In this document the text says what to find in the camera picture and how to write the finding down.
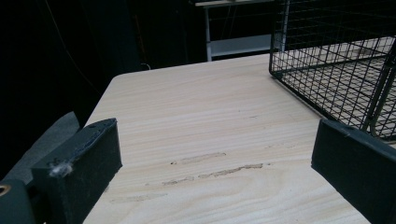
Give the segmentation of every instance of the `dark background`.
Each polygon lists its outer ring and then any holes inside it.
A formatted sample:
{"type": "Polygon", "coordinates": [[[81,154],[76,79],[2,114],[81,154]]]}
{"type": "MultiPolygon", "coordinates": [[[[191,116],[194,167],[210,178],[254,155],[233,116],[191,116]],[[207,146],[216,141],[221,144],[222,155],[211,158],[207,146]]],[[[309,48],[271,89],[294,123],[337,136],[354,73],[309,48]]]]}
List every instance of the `dark background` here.
{"type": "Polygon", "coordinates": [[[2,1],[0,179],[67,112],[83,127],[113,77],[205,62],[204,15],[188,0],[2,1]]]}

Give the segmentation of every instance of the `wooden table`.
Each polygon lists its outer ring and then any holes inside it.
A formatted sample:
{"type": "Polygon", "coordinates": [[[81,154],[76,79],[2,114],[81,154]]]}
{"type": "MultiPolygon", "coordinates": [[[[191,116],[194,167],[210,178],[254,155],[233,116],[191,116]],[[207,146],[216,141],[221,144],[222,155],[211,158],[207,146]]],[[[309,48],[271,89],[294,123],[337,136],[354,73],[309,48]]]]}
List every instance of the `wooden table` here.
{"type": "Polygon", "coordinates": [[[85,223],[367,223],[310,167],[320,116],[268,55],[118,76],[123,167],[85,223]]]}

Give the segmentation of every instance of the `metal grommet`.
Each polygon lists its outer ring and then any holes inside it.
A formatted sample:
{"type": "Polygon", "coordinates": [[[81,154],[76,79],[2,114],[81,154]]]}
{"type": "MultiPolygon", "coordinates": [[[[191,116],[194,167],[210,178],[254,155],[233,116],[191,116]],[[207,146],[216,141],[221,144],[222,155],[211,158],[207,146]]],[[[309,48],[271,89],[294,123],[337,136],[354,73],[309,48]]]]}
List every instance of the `metal grommet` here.
{"type": "Polygon", "coordinates": [[[6,195],[10,190],[10,185],[0,185],[0,197],[6,195]]]}

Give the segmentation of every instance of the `scratch mark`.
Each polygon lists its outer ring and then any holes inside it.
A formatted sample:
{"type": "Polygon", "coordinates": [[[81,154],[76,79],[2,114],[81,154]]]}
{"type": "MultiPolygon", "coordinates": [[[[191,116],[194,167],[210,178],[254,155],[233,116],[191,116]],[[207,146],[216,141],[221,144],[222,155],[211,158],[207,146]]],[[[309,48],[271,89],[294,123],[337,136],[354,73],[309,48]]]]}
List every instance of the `scratch mark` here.
{"type": "MultiPolygon", "coordinates": [[[[223,157],[226,156],[225,153],[212,153],[212,154],[205,154],[202,156],[196,156],[196,157],[190,157],[190,158],[185,158],[180,160],[181,164],[189,164],[189,163],[193,163],[193,162],[200,162],[200,161],[204,161],[204,160],[208,160],[211,158],[216,158],[216,157],[223,157]]],[[[171,164],[177,164],[177,161],[172,161],[171,164]]]]}
{"type": "Polygon", "coordinates": [[[224,170],[224,171],[220,171],[220,172],[215,172],[212,173],[210,175],[198,175],[199,178],[208,178],[210,176],[214,176],[214,177],[218,177],[220,175],[229,175],[238,171],[241,171],[243,169],[261,169],[262,168],[262,163],[259,164],[252,164],[252,165],[245,165],[245,166],[241,166],[232,170],[224,170]]]}
{"type": "Polygon", "coordinates": [[[179,184],[179,183],[186,182],[186,181],[192,181],[192,180],[194,180],[194,177],[193,177],[193,176],[187,176],[187,177],[184,178],[184,179],[180,179],[180,180],[171,180],[171,181],[163,182],[163,185],[164,185],[164,186],[175,185],[175,184],[179,184]]]}
{"type": "Polygon", "coordinates": [[[111,203],[133,203],[133,202],[143,202],[145,200],[151,200],[151,199],[156,199],[160,198],[163,196],[168,195],[167,193],[151,193],[151,194],[146,194],[146,195],[139,195],[139,196],[133,196],[133,197],[119,197],[111,200],[111,203]]]}

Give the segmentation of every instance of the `wire cage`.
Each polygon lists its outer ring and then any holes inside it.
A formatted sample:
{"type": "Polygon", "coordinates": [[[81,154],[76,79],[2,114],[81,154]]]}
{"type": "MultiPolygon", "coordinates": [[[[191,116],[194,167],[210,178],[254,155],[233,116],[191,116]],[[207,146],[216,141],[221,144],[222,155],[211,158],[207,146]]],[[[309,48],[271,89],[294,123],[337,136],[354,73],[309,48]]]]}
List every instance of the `wire cage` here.
{"type": "Polygon", "coordinates": [[[276,0],[270,73],[328,119],[396,140],[395,6],[276,0]]]}

